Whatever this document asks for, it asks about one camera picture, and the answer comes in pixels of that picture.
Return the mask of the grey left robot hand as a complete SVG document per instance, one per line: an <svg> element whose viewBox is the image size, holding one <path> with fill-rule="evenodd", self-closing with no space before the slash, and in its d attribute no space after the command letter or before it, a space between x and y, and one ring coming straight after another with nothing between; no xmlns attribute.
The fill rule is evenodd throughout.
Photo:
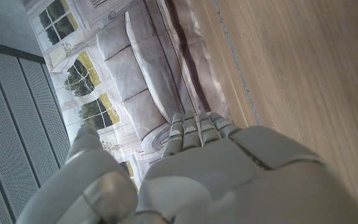
<svg viewBox="0 0 358 224"><path fill-rule="evenodd" d="M19 223L358 223L358 201L315 152L217 113L173 117L161 160L140 187L79 129L64 166Z"/></svg>

